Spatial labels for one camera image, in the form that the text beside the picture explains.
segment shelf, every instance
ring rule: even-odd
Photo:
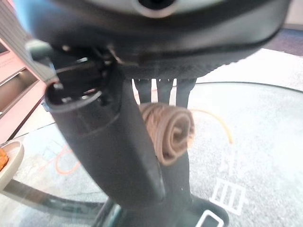
[[[26,68],[0,83],[0,118],[29,91],[38,79]]]

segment orange food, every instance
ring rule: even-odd
[[[0,171],[6,166],[9,161],[9,157],[3,149],[0,148]]]

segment glass tabletop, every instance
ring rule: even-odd
[[[188,150],[191,192],[226,209],[232,227],[301,226],[303,93],[254,83],[202,83],[192,90],[188,108],[196,124]],[[106,200],[56,124],[18,140],[25,155],[14,180],[69,200]],[[0,203],[4,225],[91,225],[34,210],[4,195]]]

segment white logo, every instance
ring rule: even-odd
[[[223,188],[222,193],[219,195],[219,189],[221,188]],[[228,202],[224,202],[226,200],[228,190],[231,190],[231,193],[229,198],[227,198]],[[242,207],[245,202],[245,192],[246,189],[242,186],[217,178],[217,183],[214,187],[213,195],[209,201],[236,215],[241,215]],[[239,194],[239,202],[238,204],[234,204],[235,198],[236,196],[238,197]]]
[[[212,213],[210,210],[205,210],[199,219],[198,223],[196,224],[196,227],[202,227],[203,223],[205,222],[207,216],[212,217],[218,222],[217,227],[223,227],[224,226],[224,221],[219,218],[216,214]]]

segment brown rolled towel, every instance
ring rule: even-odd
[[[141,104],[139,108],[159,162],[164,166],[173,164],[193,141],[192,113],[163,103]]]

